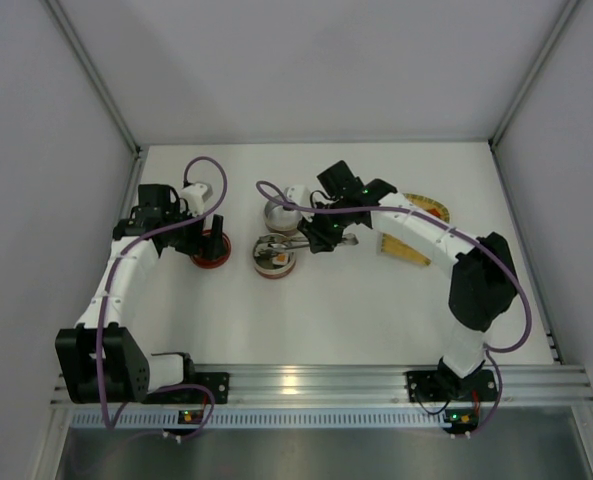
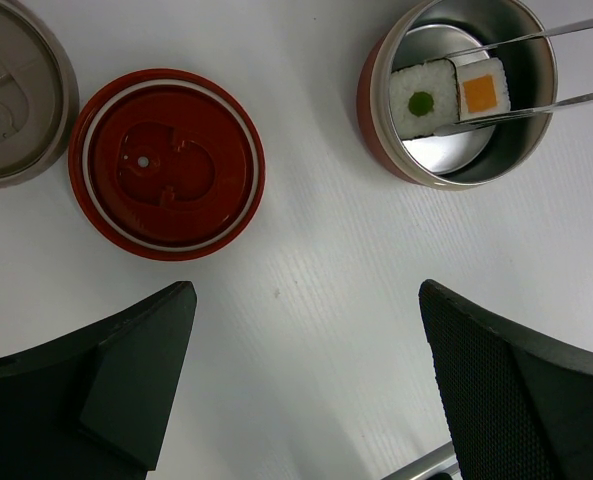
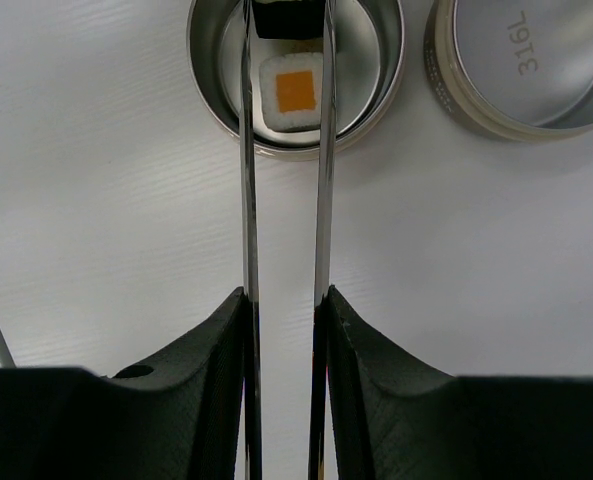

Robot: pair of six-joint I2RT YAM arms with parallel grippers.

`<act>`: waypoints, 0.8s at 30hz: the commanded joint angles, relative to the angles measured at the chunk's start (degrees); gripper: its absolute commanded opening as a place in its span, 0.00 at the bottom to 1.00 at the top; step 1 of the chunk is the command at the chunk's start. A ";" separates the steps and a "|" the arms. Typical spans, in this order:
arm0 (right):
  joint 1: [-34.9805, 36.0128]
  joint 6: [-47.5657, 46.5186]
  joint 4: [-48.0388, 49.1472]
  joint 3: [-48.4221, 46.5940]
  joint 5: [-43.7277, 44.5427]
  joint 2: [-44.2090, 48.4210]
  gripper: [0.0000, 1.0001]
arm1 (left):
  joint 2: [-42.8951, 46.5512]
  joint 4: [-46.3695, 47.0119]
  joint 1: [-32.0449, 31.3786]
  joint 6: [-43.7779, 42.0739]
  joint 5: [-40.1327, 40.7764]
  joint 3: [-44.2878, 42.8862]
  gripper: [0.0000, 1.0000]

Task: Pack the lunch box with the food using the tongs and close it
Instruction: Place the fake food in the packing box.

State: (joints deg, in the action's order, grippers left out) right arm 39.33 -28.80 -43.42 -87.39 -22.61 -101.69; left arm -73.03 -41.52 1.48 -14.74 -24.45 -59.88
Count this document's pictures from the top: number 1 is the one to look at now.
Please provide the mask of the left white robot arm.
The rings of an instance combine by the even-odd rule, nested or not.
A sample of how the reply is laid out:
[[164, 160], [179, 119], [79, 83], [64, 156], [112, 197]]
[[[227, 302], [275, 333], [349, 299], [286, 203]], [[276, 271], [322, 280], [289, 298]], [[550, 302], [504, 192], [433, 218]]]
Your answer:
[[183, 352], [146, 353], [128, 327], [148, 276], [163, 251], [171, 248], [192, 263], [215, 268], [231, 253], [223, 218], [204, 226], [212, 188], [185, 183], [181, 191], [165, 184], [143, 184], [138, 202], [114, 227], [105, 272], [85, 312], [62, 329], [55, 349], [67, 392], [76, 404], [188, 402], [181, 384], [197, 384], [191, 356]]

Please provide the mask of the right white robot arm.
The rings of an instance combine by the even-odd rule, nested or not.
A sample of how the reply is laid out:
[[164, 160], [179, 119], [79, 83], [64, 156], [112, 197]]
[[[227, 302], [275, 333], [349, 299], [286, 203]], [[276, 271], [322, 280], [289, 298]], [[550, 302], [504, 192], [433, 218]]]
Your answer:
[[484, 363], [484, 335], [520, 290], [506, 239], [492, 232], [472, 237], [414, 205], [395, 186], [355, 176], [344, 161], [317, 177], [327, 197], [315, 202], [303, 186], [285, 194], [303, 208], [299, 231], [312, 253], [331, 252], [351, 225], [364, 225], [411, 247], [450, 281], [448, 308], [455, 319], [450, 340], [432, 376], [451, 399], [468, 394]]

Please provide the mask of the red round lid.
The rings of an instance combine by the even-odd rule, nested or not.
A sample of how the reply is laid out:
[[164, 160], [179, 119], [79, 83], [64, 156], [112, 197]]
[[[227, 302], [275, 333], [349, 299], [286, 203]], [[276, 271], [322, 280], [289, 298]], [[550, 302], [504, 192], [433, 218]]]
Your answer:
[[215, 269], [223, 266], [232, 252], [231, 241], [226, 233], [212, 234], [210, 229], [203, 231], [203, 248], [190, 260], [201, 269]]

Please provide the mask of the orange topped sushi roll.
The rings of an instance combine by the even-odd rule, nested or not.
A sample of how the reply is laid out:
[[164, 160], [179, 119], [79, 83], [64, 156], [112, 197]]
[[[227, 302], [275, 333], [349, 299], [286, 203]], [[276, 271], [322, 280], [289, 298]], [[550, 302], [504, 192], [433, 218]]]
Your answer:
[[291, 257], [287, 253], [281, 253], [273, 257], [272, 264], [276, 268], [282, 268], [288, 266], [291, 262]]

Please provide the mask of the metal serving tongs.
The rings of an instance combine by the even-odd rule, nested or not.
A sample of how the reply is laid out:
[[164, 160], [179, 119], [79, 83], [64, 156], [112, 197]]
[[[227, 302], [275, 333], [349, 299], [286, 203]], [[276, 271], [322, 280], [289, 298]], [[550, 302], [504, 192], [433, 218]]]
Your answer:
[[322, 247], [312, 247], [310, 245], [310, 241], [303, 236], [289, 237], [280, 234], [268, 234], [261, 236], [257, 240], [253, 248], [253, 254], [255, 253], [255, 250], [261, 245], [270, 245], [278, 255], [298, 249], [308, 249], [311, 253], [332, 252], [337, 247], [356, 246], [358, 244], [359, 240], [354, 234], [343, 235], [338, 243], [335, 243], [331, 246], [323, 245]]

